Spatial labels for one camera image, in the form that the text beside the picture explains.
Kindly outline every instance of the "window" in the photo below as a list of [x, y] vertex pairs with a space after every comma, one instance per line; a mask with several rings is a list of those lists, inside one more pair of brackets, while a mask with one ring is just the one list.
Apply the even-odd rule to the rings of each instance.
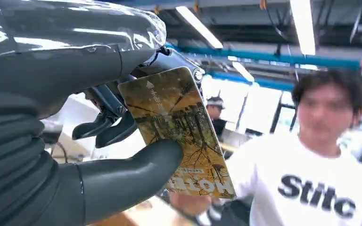
[[274, 133], [289, 133], [294, 116], [295, 110], [293, 108], [282, 107]]
[[211, 76], [205, 76], [202, 80], [204, 102], [211, 97], [218, 96], [220, 93], [225, 106], [220, 118], [228, 121], [230, 124], [227, 128], [234, 128], [233, 130], [235, 130], [248, 90], [249, 85], [241, 82], [213, 79]]
[[283, 91], [281, 97], [281, 103], [284, 105], [295, 106], [292, 100], [291, 92]]
[[276, 89], [251, 88], [238, 131], [252, 129], [264, 134], [269, 133], [281, 94], [282, 91]]

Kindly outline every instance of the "dark hair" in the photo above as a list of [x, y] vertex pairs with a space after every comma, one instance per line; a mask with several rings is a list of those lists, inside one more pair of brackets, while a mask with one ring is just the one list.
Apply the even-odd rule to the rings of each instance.
[[292, 91], [292, 100], [298, 106], [304, 92], [328, 84], [337, 85], [346, 91], [354, 113], [362, 110], [362, 75], [350, 70], [328, 69], [302, 76]]

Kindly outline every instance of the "cap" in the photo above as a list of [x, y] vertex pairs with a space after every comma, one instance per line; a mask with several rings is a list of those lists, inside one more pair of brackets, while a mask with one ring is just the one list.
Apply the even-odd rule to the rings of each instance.
[[207, 105], [211, 106], [217, 106], [221, 109], [224, 109], [224, 101], [221, 99], [221, 97], [211, 97], [207, 100]]

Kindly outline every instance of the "tree image on card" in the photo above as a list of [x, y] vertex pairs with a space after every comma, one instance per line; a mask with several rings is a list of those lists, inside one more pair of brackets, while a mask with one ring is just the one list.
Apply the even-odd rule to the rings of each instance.
[[119, 90], [147, 145], [173, 139], [184, 151], [181, 165], [166, 185], [169, 191], [235, 197], [211, 120], [188, 68], [121, 83]]

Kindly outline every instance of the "blue steel beam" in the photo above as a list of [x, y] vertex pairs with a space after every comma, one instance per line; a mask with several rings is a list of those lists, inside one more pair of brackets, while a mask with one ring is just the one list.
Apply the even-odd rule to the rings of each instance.
[[177, 49], [179, 52], [206, 54], [217, 57], [234, 56], [234, 57], [246, 58], [252, 60], [267, 60], [267, 61], [276, 61], [276, 62], [301, 64], [301, 65], [317, 65], [328, 68], [348, 68], [353, 70], [358, 70], [360, 68], [359, 60], [357, 61], [342, 60], [342, 59], [332, 59], [332, 58], [325, 58], [319, 56], [303, 56], [303, 55], [300, 56], [281, 55], [280, 57], [277, 57], [274, 54], [269, 54], [269, 53], [247, 52], [247, 51], [238, 51], [230, 49], [217, 50], [210, 48], [174, 47], [172, 45], [168, 46]]

